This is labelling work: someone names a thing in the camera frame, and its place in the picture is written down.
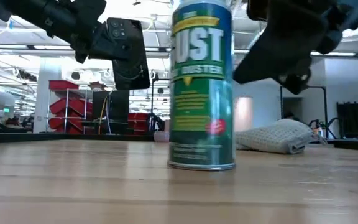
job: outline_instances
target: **wooden table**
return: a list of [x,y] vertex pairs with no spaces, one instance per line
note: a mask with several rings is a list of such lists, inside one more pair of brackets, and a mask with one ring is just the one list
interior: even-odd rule
[[239,151],[228,172],[167,156],[151,142],[0,144],[0,223],[358,224],[358,151]]

